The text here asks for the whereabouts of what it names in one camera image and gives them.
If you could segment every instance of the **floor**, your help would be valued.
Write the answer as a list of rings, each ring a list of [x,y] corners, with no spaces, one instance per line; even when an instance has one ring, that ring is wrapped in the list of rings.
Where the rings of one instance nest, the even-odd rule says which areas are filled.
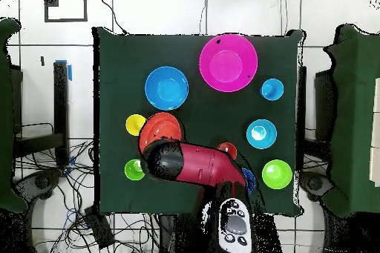
[[[353,23],[368,33],[380,31],[380,10],[376,0],[104,0],[113,7],[117,22],[129,33],[152,34],[209,34],[225,32],[265,36],[284,35],[291,29],[302,29],[304,42],[303,63],[307,66],[307,137],[313,138],[315,129],[315,99],[313,77],[331,66],[322,47],[331,45],[337,26]],[[13,35],[7,46],[15,65],[24,72],[22,120],[23,124],[53,123],[53,62],[65,59],[72,65],[69,81],[70,142],[74,148],[93,139],[93,38],[91,27],[103,26],[115,33],[122,31],[112,12],[101,0],[87,0],[87,22],[45,22],[44,0],[0,0],[0,16],[19,19],[20,33]],[[82,0],[59,0],[58,7],[49,7],[51,19],[83,17]],[[24,136],[46,134],[49,126],[25,127]],[[88,153],[77,162],[92,165]],[[23,163],[16,170],[15,179],[31,172]],[[91,186],[94,178],[85,177],[82,183]],[[66,194],[67,205],[73,207],[71,187],[63,179],[59,186]],[[324,239],[324,218],[321,207],[310,202],[299,190],[299,204],[304,213],[296,218],[276,216],[275,222],[284,253],[321,253]],[[92,205],[93,188],[80,188],[83,207]],[[111,226],[120,241],[146,241],[141,214],[110,216]],[[39,253],[49,253],[52,242],[66,227],[68,210],[63,196],[55,190],[46,201],[39,200],[33,215],[33,240]],[[127,224],[136,222],[131,228]],[[127,253],[130,248],[120,246],[110,253]],[[143,246],[151,251],[151,242]],[[108,253],[91,247],[93,253]],[[68,249],[59,253],[90,253],[87,249]]]

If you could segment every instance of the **white robot controller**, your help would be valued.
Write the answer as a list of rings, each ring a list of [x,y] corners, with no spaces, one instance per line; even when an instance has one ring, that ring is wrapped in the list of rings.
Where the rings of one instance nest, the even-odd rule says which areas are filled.
[[[229,253],[251,253],[252,238],[249,212],[234,197],[222,202],[218,214],[219,246]]]

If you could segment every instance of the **yellow bowl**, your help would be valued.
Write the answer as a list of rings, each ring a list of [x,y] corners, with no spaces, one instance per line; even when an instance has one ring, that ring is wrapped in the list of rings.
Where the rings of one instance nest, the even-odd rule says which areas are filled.
[[[144,126],[145,121],[146,118],[140,116],[139,114],[130,115],[125,122],[127,132],[137,137],[141,128]]]

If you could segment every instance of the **button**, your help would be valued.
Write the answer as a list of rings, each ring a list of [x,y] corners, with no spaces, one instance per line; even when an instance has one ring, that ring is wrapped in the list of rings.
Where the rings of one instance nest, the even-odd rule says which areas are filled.
[[[233,234],[245,234],[246,222],[237,215],[229,215],[226,229]]]
[[[246,246],[246,239],[244,237],[239,237],[237,239],[237,241],[239,242],[239,244],[241,244],[242,246]]]
[[[225,237],[224,237],[224,240],[227,241],[228,243],[233,243],[235,241],[235,237],[232,236],[231,234],[227,234]]]

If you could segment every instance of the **robotic arm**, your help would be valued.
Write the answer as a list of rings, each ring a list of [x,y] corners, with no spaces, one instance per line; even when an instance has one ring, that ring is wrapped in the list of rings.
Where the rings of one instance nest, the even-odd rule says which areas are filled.
[[[157,179],[214,188],[211,218],[206,227],[209,231],[205,231],[209,242],[207,253],[253,253],[255,231],[246,181],[227,153],[159,139],[144,149],[142,158],[144,172]]]

